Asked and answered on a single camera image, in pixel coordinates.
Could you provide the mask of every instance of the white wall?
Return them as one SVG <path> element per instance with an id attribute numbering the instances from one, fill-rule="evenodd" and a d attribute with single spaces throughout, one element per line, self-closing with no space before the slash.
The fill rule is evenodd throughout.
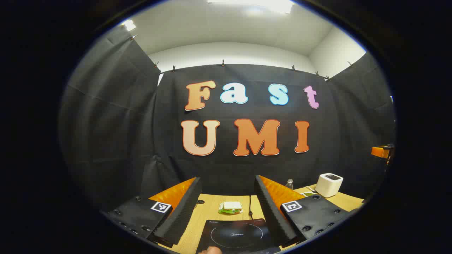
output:
<path id="1" fill-rule="evenodd" d="M 342 30 L 333 27 L 322 42 L 314 48 L 309 59 L 320 76 L 330 78 L 366 53 L 358 43 Z"/>
<path id="2" fill-rule="evenodd" d="M 284 67 L 315 73 L 315 69 L 308 57 L 283 50 L 250 43 L 213 42 L 187 45 L 163 50 L 150 54 L 151 60 L 159 62 L 158 68 L 164 72 L 176 69 L 221 64 L 256 64 Z"/>

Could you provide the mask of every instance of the black cooktop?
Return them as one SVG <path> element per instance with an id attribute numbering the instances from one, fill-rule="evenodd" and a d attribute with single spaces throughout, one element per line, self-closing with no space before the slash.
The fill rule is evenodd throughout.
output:
<path id="1" fill-rule="evenodd" d="M 273 254 L 281 251 L 273 243 L 264 219 L 246 221 L 207 220 L 196 253 L 209 246 L 221 249 L 223 254 Z"/>

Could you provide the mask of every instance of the black cable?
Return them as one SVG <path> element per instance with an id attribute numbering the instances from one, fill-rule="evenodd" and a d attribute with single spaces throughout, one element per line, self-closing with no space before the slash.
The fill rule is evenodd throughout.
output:
<path id="1" fill-rule="evenodd" d="M 253 220 L 253 212 L 251 211 L 251 195 L 250 195 L 250 212 L 248 214 L 251 216 L 251 219 Z"/>

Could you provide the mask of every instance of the table surface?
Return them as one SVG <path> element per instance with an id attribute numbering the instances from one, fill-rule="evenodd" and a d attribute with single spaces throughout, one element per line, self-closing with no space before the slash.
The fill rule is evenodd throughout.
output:
<path id="1" fill-rule="evenodd" d="M 311 189 L 315 189 L 316 184 L 309 186 Z M 295 189 L 298 193 L 311 191 L 306 187 Z M 194 254 L 196 253 L 196 249 L 198 248 L 199 240 L 201 239 L 201 234 L 204 229 L 204 224 L 206 220 L 217 220 L 217 221 L 241 221 L 241 220 L 250 220 L 251 217 L 248 215 L 250 211 L 250 196 L 220 196 L 220 195 L 208 195 L 201 194 L 199 195 L 198 200 L 204 200 L 204 204 L 197 204 L 195 209 L 193 210 L 192 217 L 190 218 L 190 222 L 185 229 L 184 234 L 182 235 L 179 243 L 177 245 L 173 245 L 172 248 L 168 248 L 166 246 L 160 245 L 164 248 L 170 249 L 175 252 L 179 252 L 181 254 Z M 355 208 L 360 208 L 363 204 L 362 198 L 355 198 L 343 193 L 337 193 L 336 195 L 327 198 L 330 202 L 335 204 L 336 206 L 346 210 L 351 211 Z M 243 213 L 235 214 L 235 215 L 225 215 L 218 213 L 218 207 L 221 202 L 224 201 L 239 201 L 243 205 Z M 264 214 L 262 213 L 262 209 L 260 207 L 259 200 L 256 195 L 251 195 L 251 211 L 253 212 L 253 219 L 264 218 Z M 291 248 L 293 245 L 290 245 L 286 248 L 281 248 L 281 250 Z"/>

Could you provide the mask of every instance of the orange letter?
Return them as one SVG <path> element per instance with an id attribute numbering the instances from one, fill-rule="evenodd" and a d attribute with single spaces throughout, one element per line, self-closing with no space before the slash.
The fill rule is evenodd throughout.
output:
<path id="1" fill-rule="evenodd" d="M 195 142 L 195 129 L 198 127 L 196 121 L 182 121 L 180 123 L 183 129 L 182 144 L 185 150 L 198 156 L 209 155 L 215 150 L 217 143 L 217 127 L 220 126 L 220 122 L 216 120 L 207 120 L 202 125 L 207 128 L 207 142 L 204 147 L 199 147 Z"/>
<path id="2" fill-rule="evenodd" d="M 309 123 L 306 121 L 295 122 L 295 126 L 298 129 L 298 141 L 295 147 L 296 153 L 304 153 L 309 150 L 308 146 L 308 127 Z"/>
<path id="3" fill-rule="evenodd" d="M 215 88 L 215 82 L 206 81 L 201 83 L 195 83 L 195 84 L 189 84 L 186 86 L 188 89 L 188 104 L 185 106 L 186 111 L 196 110 L 196 109 L 202 109 L 206 106 L 204 102 L 201 102 L 201 97 L 204 98 L 204 100 L 208 100 L 210 96 L 210 91 L 208 88 L 204 88 L 201 90 L 201 87 L 208 87 L 210 89 Z"/>
<path id="4" fill-rule="evenodd" d="M 247 156 L 250 151 L 246 149 L 246 143 L 250 145 L 254 155 L 259 153 L 262 144 L 264 148 L 260 152 L 262 155 L 277 155 L 278 149 L 278 120 L 267 120 L 257 133 L 254 124 L 249 119 L 237 119 L 234 121 L 235 126 L 239 128 L 239 141 L 237 149 L 234 150 L 235 156 Z"/>

